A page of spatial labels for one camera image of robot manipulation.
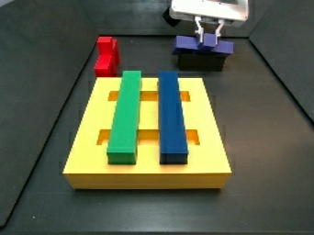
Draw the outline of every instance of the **yellow base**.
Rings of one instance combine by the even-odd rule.
[[[106,154],[122,78],[98,78],[84,115],[65,176],[74,188],[222,188],[232,168],[202,78],[181,78],[189,164],[161,165],[158,78],[142,78],[137,165],[109,165]]]

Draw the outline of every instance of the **red block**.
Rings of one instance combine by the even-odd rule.
[[[113,55],[113,37],[98,38],[98,50],[101,55]]]
[[[113,56],[101,55],[96,66],[97,77],[114,77],[117,76],[116,66],[113,66]]]
[[[117,76],[117,66],[121,64],[118,40],[113,37],[98,38],[100,58],[96,66],[97,77]]]
[[[113,39],[113,53],[114,53],[116,65],[118,66],[121,64],[121,53],[120,53],[120,45],[117,39]]]

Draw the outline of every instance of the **green block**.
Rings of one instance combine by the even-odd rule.
[[[113,120],[109,164],[137,164],[142,72],[125,71]]]

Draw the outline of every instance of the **rectangular block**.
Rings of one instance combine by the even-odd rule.
[[[98,51],[101,55],[113,55],[113,37],[98,38]]]
[[[158,79],[160,163],[188,164],[188,134],[177,72]]]
[[[96,65],[96,75],[97,77],[114,77],[117,70],[113,66],[113,56],[101,55],[98,57],[98,62]]]
[[[178,56],[178,66],[182,71],[222,72],[226,58],[226,56],[214,53],[182,53]]]
[[[117,39],[113,39],[113,55],[114,55],[116,66],[118,66],[121,64],[121,50]]]
[[[142,72],[125,71],[108,149],[110,164],[137,163],[141,92]]]
[[[204,34],[204,44],[200,44],[197,37],[177,36],[174,40],[173,55],[193,52],[194,54],[221,54],[225,56],[233,55],[234,43],[225,40],[218,40],[216,34]]]
[[[232,175],[202,78],[180,78],[188,164],[160,164],[158,78],[142,78],[136,165],[109,164],[106,150],[122,78],[98,78],[67,159],[65,176],[78,189],[222,188]]]

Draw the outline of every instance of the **dark gray floor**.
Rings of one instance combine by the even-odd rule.
[[[94,53],[3,231],[314,232],[314,128],[249,40],[234,42],[224,73],[182,73],[205,78],[233,167],[226,187],[71,189],[62,171],[96,82]],[[122,70],[176,69],[172,38],[120,43]]]

